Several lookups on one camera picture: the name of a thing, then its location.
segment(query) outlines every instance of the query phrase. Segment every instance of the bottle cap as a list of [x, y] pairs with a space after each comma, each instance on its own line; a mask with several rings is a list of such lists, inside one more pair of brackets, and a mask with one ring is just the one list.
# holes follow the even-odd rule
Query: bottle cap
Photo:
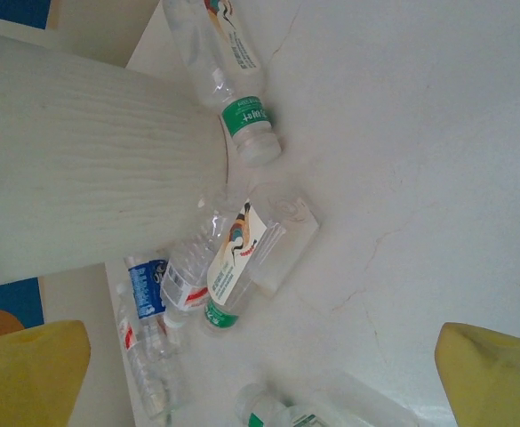
[[238, 148], [238, 155], [246, 165], [257, 167], [271, 162], [281, 154], [281, 146], [274, 133], [261, 133], [242, 142]]
[[164, 313], [163, 313], [163, 322], [168, 327], [176, 329], [176, 328], [179, 328], [179, 327], [183, 326], [186, 323], [186, 320], [183, 320], [183, 321], [172, 320], [169, 317], [168, 310], [165, 310]]

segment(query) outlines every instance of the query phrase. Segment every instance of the plastic water bottle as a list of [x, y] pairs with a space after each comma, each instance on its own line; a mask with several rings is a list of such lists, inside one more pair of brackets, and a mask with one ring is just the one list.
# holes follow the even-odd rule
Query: plastic water bottle
[[149, 360], [166, 358], [174, 351], [165, 332], [161, 299], [161, 281], [167, 261], [157, 252], [128, 256], [124, 259], [132, 280], [133, 296], [140, 322], [140, 338]]
[[163, 0], [180, 56], [203, 105], [222, 115], [244, 162], [264, 165], [281, 153], [261, 104], [260, 62], [227, 0]]
[[273, 296], [302, 256], [319, 223], [307, 198], [283, 183], [254, 188], [207, 273], [207, 331], [228, 331], [256, 287]]
[[148, 417], [153, 420], [167, 409], [167, 392], [163, 382], [151, 370], [143, 343], [138, 341], [135, 336], [127, 310], [127, 292], [126, 284], [121, 283], [117, 286], [117, 293], [120, 298], [117, 311], [119, 339], [125, 347], [127, 360], [129, 361], [133, 380], [140, 394], [143, 408]]
[[236, 415], [248, 427], [346, 427], [329, 408], [319, 405], [286, 407], [258, 384], [243, 387], [236, 398]]
[[161, 282], [166, 306], [163, 318], [169, 329], [184, 325], [191, 313], [208, 302], [206, 272], [215, 254], [212, 243], [204, 236], [183, 240], [171, 249]]

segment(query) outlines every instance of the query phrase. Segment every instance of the green bottle label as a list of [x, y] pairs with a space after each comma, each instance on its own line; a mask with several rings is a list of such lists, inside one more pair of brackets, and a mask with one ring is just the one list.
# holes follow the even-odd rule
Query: green bottle label
[[204, 314], [210, 323], [221, 329], [233, 326], [238, 320], [238, 316], [227, 314], [216, 307], [212, 299], [206, 304]]
[[234, 136], [240, 129], [252, 123], [269, 122], [266, 110], [257, 96], [246, 96], [232, 102], [224, 109], [222, 117], [230, 136]]
[[263, 421], [254, 413], [250, 415], [250, 421], [248, 421], [248, 427], [263, 427]]

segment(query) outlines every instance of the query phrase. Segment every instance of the yellow object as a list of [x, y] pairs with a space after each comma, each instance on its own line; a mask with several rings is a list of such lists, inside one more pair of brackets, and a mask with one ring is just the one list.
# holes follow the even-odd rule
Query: yellow object
[[0, 427], [66, 426], [89, 361], [77, 320], [0, 336]]
[[446, 323], [436, 364], [460, 427], [520, 427], [520, 338]]

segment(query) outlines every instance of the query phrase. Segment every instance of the blue bottle label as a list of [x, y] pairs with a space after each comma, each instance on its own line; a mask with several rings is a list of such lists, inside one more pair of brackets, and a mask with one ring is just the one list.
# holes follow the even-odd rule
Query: blue bottle label
[[161, 279], [166, 269], [165, 260], [149, 261], [129, 269], [139, 318], [148, 318], [164, 312]]

